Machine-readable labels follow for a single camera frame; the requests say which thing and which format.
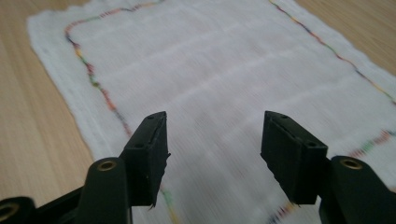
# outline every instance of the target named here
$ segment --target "colorful stitched border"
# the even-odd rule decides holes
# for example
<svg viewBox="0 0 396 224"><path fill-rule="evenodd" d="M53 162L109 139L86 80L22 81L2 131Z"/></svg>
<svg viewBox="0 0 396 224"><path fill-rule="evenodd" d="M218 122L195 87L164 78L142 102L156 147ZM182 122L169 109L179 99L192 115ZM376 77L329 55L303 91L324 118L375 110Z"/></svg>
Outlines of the colorful stitched border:
<svg viewBox="0 0 396 224"><path fill-rule="evenodd" d="M64 35L65 35L67 41L73 45L76 55L78 56L78 58L81 60L81 62L87 68L87 75L90 78L91 84L102 93L102 95L105 98L108 109L110 111L112 111L116 115L116 117L120 120L120 122L124 128L124 131L128 135L128 137L132 136L131 128L129 127L124 116L120 113L120 111L116 108L116 106L111 101L108 91L105 88L103 88L102 85L96 80L95 73L94 73L94 66L91 63L88 63L88 61L84 58L84 56L81 52L81 46L71 38L70 32L74 27L76 27L77 25L80 25L82 23L89 22L89 21L98 21L98 20L101 20L107 16L111 16L111 15L114 15L114 14L122 12L122 11L135 12L139 8L152 7L152 6L160 4L163 1L165 1L165 0L159 0L157 2L149 2L149 3L144 3L144 4L137 4L131 8L119 7L119 8L104 12L104 13L100 14L99 16L89 17L88 19L85 19L85 20L72 22L71 24L66 26L66 28L64 29ZM178 224L178 218L177 218L177 215L176 215L175 210L173 209L173 205L172 205L171 193L168 190L166 190L163 186L161 186L160 191L165 199L166 206L167 206L168 212L169 212L169 217L171 218L171 220L174 224Z"/></svg>
<svg viewBox="0 0 396 224"><path fill-rule="evenodd" d="M377 85L375 82L373 82L370 78L368 78L367 76L365 76L359 69L358 67L350 60L341 57L340 54L338 54L337 51L335 51L335 49L333 47L331 47L330 45L326 44L325 42L323 42L323 40L315 35L308 27L306 27L306 25L302 24L301 22L299 22L297 19L295 19L293 16L291 16L289 14L289 12L285 11L283 8L281 8L279 5L277 5L274 0L268 0L272 5L274 5L279 11L285 13L289 18L291 18L292 21L296 22L297 24L301 25L310 35L312 35L318 42L319 44L325 46L326 48L328 48L329 50L332 51L332 53L334 53L335 57L337 57L339 60L344 61L346 63L349 63L350 65L352 65L353 69L355 70L355 72L357 74L359 74L362 78L364 78L366 81L368 81L372 86L374 86L378 91L382 92L383 94L385 94L395 105L396 105L396 99L391 96L388 92L386 92L384 89L382 89L379 85Z"/></svg>
<svg viewBox="0 0 396 224"><path fill-rule="evenodd" d="M119 112L119 110L116 108L116 106L112 103L110 97L109 97L109 93L107 90L105 90L102 85L95 79L95 73L94 73L94 66L90 63L87 62L87 60L83 57L82 52L81 52L81 48L80 45L78 43L76 43L74 40L72 40L71 35L70 35L70 31L72 30L72 28L76 27L79 24L88 22L88 21L96 21L96 20L101 20L107 16L110 15L114 15L116 13L119 13L121 11L128 11L128 12L134 12L136 10L138 10L139 8L142 7L152 7L155 5L160 4L161 2L163 2L164 0L159 0L157 2L150 2L150 3L145 3L145 4L138 4L135 5L132 8L116 8L107 12L104 12L102 14L100 14L99 16L95 16L95 17L90 17L88 19L85 20L81 20L81 21L75 21L72 22L71 24L69 24L65 29L64 29L64 34L65 37L67 39L67 41L69 41L72 45L73 48L75 49L75 53L76 55L79 57L79 59L84 63L84 65L87 68L87 74L88 77L90 78L90 82L91 84L97 88L104 96L106 104L108 106L108 108L110 109L110 111L112 111L116 117L120 120L125 133L128 136L132 135L132 131L128 125L128 123L126 122L124 116ZM334 55L344 61L347 62L349 64L352 65L352 67L354 68L355 72L358 73L362 78L364 78L365 80L367 80L371 85L373 85L378 91L382 92L383 94L385 94L394 104L396 104L396 100L394 97L392 97L389 93L387 93L386 91L384 91L380 86L378 86L376 83L374 83L370 78L368 78L367 76L365 76L359 69L358 67L351 62L348 59L345 59L343 57L341 57L334 48L332 48L331 46L329 46L328 44L326 44L325 42L323 42L321 40L320 37L318 37L317 35L315 35L310 29L308 29L304 24L302 24L301 22L297 21L294 17L292 17L287 11L285 11L284 9L282 9L279 5L277 5L274 0L268 0L271 4L273 4L278 10L282 11L283 13L285 13L289 18L291 18L292 21L296 22L297 24L301 25L310 35L312 35L321 45L325 46L326 48L330 49ZM352 151L351 153L348 154L348 156L350 157L362 157L364 155L366 155L370 150L373 149L374 146L376 145L380 145L382 143L385 143L389 140L389 138L391 136L395 136L396 132L390 132L390 131L383 131L381 133L380 137L377 137L373 140L367 141L361 148L355 149L354 151ZM171 199L171 194L168 190L164 189L163 186L161 186L160 189L165 201L166 201L166 205L168 207L168 211L169 211L169 215L171 220L173 221L173 223L177 224L178 223L178 218L176 216L176 213L173 209L173 205L172 205L172 199ZM295 210L296 206L292 203L286 203L286 205L280 207L276 213L274 213L272 216L269 217L267 223L269 224L276 224L278 223L278 221L280 221L282 218L286 217L288 214L290 214L293 210Z"/></svg>

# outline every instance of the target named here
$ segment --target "screw hole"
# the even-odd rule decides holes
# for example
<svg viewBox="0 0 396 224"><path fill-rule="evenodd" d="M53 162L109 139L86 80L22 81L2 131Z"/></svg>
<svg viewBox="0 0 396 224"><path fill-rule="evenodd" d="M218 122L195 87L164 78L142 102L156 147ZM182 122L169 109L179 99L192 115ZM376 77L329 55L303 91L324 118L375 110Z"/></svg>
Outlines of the screw hole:
<svg viewBox="0 0 396 224"><path fill-rule="evenodd" d="M114 161L104 161L98 165L97 169L99 171L108 171L116 167L116 165Z"/></svg>
<svg viewBox="0 0 396 224"><path fill-rule="evenodd" d="M341 160L340 162L349 169L360 170L361 168L363 168L360 163L353 160L345 159Z"/></svg>
<svg viewBox="0 0 396 224"><path fill-rule="evenodd" d="M17 203L6 203L0 205L0 222L14 216L19 209L20 206Z"/></svg>

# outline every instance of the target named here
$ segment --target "wooden table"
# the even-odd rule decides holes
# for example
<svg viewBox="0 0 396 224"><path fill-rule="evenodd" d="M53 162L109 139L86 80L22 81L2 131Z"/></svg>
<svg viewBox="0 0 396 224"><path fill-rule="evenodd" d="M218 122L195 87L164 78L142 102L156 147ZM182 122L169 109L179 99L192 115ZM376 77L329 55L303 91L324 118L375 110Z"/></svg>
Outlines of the wooden table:
<svg viewBox="0 0 396 224"><path fill-rule="evenodd" d="M25 195L42 205L84 182L91 152L30 47L26 19L85 2L0 0L0 200ZM297 2L396 75L395 0Z"/></svg>

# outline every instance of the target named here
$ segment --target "white cloth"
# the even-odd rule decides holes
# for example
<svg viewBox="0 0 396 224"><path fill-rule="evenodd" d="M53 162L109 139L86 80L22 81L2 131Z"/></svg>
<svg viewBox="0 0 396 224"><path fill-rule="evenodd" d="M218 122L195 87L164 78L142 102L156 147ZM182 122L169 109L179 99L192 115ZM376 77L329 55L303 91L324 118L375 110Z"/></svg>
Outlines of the white cloth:
<svg viewBox="0 0 396 224"><path fill-rule="evenodd" d="M293 1L276 1L396 95L396 78ZM32 47L64 96L96 160L119 156L128 137L64 37L73 21L143 1L93 0L28 20ZM265 223L287 198L260 157L265 110L286 114L346 155L381 130L396 106L267 1L167 0L82 23L71 31L97 80L135 129L168 114L172 156L163 177L180 223ZM396 186L396 141L363 158ZM134 223L171 223L163 197L134 208ZM318 204L282 223L320 223Z"/></svg>

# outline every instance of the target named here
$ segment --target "white towel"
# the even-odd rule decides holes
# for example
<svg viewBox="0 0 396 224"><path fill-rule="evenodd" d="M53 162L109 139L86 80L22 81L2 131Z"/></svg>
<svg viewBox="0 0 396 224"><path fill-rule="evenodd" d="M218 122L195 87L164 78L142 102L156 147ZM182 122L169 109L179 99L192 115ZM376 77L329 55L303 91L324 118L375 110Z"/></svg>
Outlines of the white towel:
<svg viewBox="0 0 396 224"><path fill-rule="evenodd" d="M119 156L128 136L64 29L143 3L92 0L28 20L32 47L96 160ZM276 3L396 95L396 78L340 34L293 1ZM180 223L269 223L287 203L260 156L265 110L295 119L329 146L329 158L396 131L395 104L268 1L166 0L75 25L70 35L131 129L167 112L163 185ZM361 158L388 186L396 186L395 149L390 138ZM278 221L320 223L318 203ZM133 210L134 223L171 223L160 195L154 209Z"/></svg>

